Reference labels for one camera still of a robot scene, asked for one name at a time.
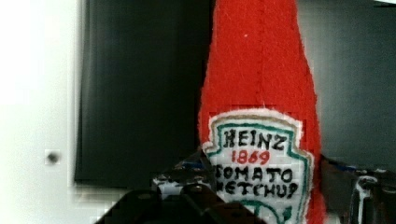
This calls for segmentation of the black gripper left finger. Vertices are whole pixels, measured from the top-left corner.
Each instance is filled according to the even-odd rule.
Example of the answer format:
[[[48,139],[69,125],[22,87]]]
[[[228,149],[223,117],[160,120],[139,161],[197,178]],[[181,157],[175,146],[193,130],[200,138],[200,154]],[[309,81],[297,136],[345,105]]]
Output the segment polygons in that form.
[[[150,189],[127,192],[94,224],[267,224],[215,192],[215,168],[197,151],[155,175]]]

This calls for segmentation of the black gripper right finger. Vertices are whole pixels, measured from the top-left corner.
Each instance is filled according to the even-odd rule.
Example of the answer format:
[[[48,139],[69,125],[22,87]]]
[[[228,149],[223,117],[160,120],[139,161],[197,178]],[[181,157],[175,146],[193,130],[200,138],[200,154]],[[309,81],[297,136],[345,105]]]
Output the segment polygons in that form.
[[[321,157],[321,191],[331,223],[396,224],[396,177]]]

